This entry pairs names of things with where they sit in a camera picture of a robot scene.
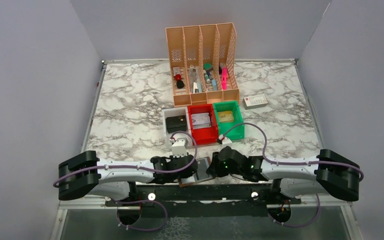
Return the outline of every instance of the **white arm segment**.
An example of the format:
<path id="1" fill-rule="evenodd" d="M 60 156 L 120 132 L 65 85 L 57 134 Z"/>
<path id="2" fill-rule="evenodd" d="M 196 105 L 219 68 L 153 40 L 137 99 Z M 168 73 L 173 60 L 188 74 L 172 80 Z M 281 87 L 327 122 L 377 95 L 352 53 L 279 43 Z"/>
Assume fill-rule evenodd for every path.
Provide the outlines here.
<path id="1" fill-rule="evenodd" d="M 108 161 L 106 159 L 100 159 L 96 165 L 98 166 L 111 166 L 111 165 L 129 165 L 140 166 L 149 169 L 154 169 L 154 164 L 150 160 L 143 161 Z M 137 168 L 103 168 L 98 169 L 98 174 L 101 175 L 99 184 L 110 182 L 140 182 L 149 183 L 154 179 L 154 173 L 147 170 Z"/>
<path id="2" fill-rule="evenodd" d="M 114 200 L 123 200 L 129 196 L 129 192 L 129 184 L 124 181 L 98 184 L 89 192 L 89 194 L 109 197 Z"/>
<path id="3" fill-rule="evenodd" d="M 284 163 L 302 163 L 318 161 L 316 156 L 305 158 L 288 158 L 288 159 L 273 159 L 273 161 Z M 318 164 L 308 165 L 277 165 L 271 164 L 268 161 L 263 161 L 261 164 L 261 174 L 268 180 L 272 179 L 305 179 L 316 180 L 315 170 L 319 168 Z"/>
<path id="4" fill-rule="evenodd" d="M 295 198 L 299 195 L 327 194 L 328 192 L 315 180 L 284 178 L 280 182 L 280 193 Z"/>

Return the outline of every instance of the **white marble pattern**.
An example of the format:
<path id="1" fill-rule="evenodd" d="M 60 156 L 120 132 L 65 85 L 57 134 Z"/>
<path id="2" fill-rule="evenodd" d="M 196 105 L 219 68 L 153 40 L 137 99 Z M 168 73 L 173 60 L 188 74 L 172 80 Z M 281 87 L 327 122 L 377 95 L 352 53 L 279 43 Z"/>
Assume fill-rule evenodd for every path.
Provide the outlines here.
<path id="1" fill-rule="evenodd" d="M 236 80 L 241 100 L 265 94 L 269 104 L 240 111 L 244 122 L 257 124 L 267 134 L 266 155 L 274 158 L 308 157 L 319 153 L 319 142 L 292 62 L 237 62 Z M 173 108 L 169 63 L 123 63 L 107 66 L 88 150 L 113 161 L 141 161 L 168 156 L 161 110 Z M 233 148 L 244 155 L 261 155 L 263 136 L 245 126 L 245 139 Z M 198 157 L 211 156 L 219 145 L 200 146 Z M 211 183 L 238 183 L 226 176 Z"/>

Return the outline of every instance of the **white connector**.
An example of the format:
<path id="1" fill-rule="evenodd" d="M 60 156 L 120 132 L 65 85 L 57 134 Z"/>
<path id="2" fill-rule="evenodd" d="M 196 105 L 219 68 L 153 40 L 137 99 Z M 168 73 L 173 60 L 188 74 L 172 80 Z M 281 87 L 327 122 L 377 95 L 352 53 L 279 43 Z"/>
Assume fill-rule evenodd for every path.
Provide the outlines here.
<path id="1" fill-rule="evenodd" d="M 228 138 L 227 136 L 225 136 L 224 139 L 221 140 L 221 145 L 223 147 L 226 147 L 226 146 L 232 147 L 232 140 L 230 138 Z"/>
<path id="2" fill-rule="evenodd" d="M 188 155 L 186 152 L 186 147 L 188 146 L 188 139 L 181 137 L 176 140 L 173 145 L 171 145 L 171 152 L 173 153 L 173 157 L 181 158 Z"/>

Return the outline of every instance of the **white wall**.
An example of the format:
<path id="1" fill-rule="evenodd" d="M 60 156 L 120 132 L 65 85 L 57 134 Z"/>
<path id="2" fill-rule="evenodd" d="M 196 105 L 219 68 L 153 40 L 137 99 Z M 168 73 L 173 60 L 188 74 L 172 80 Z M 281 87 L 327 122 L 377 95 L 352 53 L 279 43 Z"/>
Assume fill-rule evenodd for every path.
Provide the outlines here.
<path id="1" fill-rule="evenodd" d="M 326 147 L 365 172 L 364 239 L 384 239 L 384 0 L 333 0 L 298 69 Z"/>
<path id="2" fill-rule="evenodd" d="M 0 1 L 0 239 L 49 239 L 100 61 L 68 0 Z"/>
<path id="3" fill-rule="evenodd" d="M 71 0 L 105 60 L 168 58 L 165 28 L 233 22 L 236 57 L 299 58 L 331 0 Z"/>

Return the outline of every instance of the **black metal bar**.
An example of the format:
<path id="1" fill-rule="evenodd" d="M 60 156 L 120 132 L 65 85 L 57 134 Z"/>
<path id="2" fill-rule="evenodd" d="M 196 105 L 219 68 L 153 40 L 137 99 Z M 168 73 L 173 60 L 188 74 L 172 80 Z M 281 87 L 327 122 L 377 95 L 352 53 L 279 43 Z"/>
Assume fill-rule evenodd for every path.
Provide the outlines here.
<path id="1" fill-rule="evenodd" d="M 267 205 L 282 204 L 276 198 L 280 193 L 271 192 L 270 183 L 250 184 L 208 184 L 179 187 L 178 185 L 136 185 L 140 199 L 148 199 L 150 193 L 155 194 L 167 209 L 169 217 L 228 217 L 228 216 L 253 216 L 267 217 Z M 251 193 L 258 193 L 252 198 Z M 201 201 L 235 200 L 229 202 L 203 203 Z M 291 204 L 300 204 L 299 199 L 293 198 Z M 119 207 L 123 204 L 107 201 L 107 207 Z M 132 213 L 128 210 L 118 210 L 120 214 Z M 161 218 L 163 211 L 160 206 L 152 202 L 141 203 L 141 216 L 144 218 Z"/>

